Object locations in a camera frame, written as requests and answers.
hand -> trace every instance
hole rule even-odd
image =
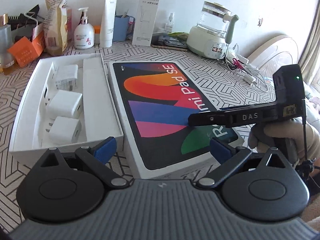
[[[255,129],[249,133],[248,146],[257,148],[258,152],[265,153],[270,146],[260,142],[255,136]],[[263,132],[269,137],[291,138],[295,141],[298,158],[304,160],[303,125],[301,118],[294,118],[284,122],[271,122],[264,126]],[[319,132],[309,123],[306,124],[307,155],[308,159],[317,158],[320,162],[320,135]]]

orange lid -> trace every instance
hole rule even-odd
[[[99,34],[100,33],[100,29],[101,29],[100,25],[95,25],[93,28],[94,28],[94,33],[95,34]]]

yellow label sticker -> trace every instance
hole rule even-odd
[[[286,106],[283,108],[283,117],[294,115],[297,113],[296,105]]]

table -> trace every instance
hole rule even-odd
[[[218,107],[266,103],[275,100],[272,86],[269,86],[268,92],[249,87],[242,80],[242,77],[228,70],[222,62],[203,58],[192,52],[142,47],[125,41],[116,42],[111,48],[100,48],[99,45],[95,45],[85,50],[78,50],[70,45],[64,55],[81,53],[101,53],[104,63],[109,60],[178,61]],[[0,226],[5,231],[11,231],[24,220],[16,201],[16,189],[28,173],[29,168],[14,160],[12,155],[8,153],[8,147],[20,100],[37,62],[38,60],[35,60],[9,76],[0,76]],[[250,126],[238,127],[237,130],[247,145]],[[132,179],[124,155],[116,154],[107,165],[124,178]],[[212,166],[201,173],[197,172],[191,179],[199,179],[211,169]]]

plastic bag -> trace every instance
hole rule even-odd
[[[67,5],[65,0],[45,0],[48,13],[44,20],[47,52],[61,56],[68,44]]]

